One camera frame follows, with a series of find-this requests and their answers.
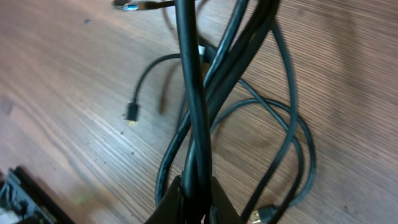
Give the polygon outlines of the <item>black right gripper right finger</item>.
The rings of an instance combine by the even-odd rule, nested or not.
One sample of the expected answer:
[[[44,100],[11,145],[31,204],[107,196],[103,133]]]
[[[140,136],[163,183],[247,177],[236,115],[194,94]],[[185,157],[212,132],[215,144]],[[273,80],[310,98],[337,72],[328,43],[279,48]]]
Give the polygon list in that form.
[[[211,178],[210,224],[245,224],[216,177]]]

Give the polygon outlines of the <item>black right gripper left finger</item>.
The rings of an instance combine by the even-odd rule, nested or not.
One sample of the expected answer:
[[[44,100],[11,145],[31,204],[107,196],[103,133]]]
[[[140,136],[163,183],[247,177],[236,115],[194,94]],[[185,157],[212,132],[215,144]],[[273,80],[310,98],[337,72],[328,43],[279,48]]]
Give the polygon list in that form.
[[[181,224],[183,223],[183,194],[180,190],[180,176],[176,176],[160,205],[145,224]]]

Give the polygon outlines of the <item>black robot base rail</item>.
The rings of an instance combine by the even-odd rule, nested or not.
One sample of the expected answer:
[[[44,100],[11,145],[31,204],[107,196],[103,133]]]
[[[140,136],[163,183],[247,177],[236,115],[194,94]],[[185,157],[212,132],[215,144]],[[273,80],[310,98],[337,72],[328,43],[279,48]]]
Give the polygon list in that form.
[[[74,224],[22,167],[1,180],[1,223]]]

